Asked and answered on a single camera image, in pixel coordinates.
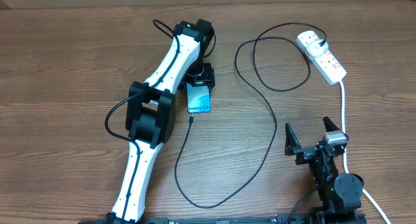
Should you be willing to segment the blue Galaxy smartphone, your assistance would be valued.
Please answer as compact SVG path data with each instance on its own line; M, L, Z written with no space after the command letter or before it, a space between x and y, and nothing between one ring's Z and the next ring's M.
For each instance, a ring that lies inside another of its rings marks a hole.
M208 86L187 84L187 111L189 114L211 111L211 97Z

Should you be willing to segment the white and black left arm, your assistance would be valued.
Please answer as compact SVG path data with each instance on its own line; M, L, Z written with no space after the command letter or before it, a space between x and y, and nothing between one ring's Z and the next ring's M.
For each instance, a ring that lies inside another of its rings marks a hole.
M128 98L116 105L127 106L125 127L129 158L121 190L104 223L140 223L146 191L156 157L170 139L176 121L176 92L186 91L193 112L210 111L215 86L214 69L207 58L215 47L215 30L209 21L182 21L173 29L155 19L153 24L171 37L172 44L155 72L144 82L134 82Z

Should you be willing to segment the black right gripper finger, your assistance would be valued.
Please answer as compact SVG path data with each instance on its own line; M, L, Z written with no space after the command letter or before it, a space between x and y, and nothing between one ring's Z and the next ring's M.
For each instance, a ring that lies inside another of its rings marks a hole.
M334 124L334 122L328 116L324 117L322 120L324 122L326 132L333 132L333 131L339 131L340 130L340 128L337 127Z
M296 154L295 151L298 149L301 149L301 145L290 123L285 124L285 135L286 135L285 155L286 156L295 155Z

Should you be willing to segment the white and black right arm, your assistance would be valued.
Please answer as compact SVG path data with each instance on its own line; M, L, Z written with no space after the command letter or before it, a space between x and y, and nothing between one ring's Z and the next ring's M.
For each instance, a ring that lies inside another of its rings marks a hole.
M334 158L346 152L349 137L329 117L323 118L326 132L321 141L302 147L291 124L285 124L285 155L295 156L297 165L307 164L315 188L304 195L287 216L287 223L366 223L364 214L358 214L363 195L363 179L354 173L339 173ZM308 214L296 215L297 208L314 192L320 206Z

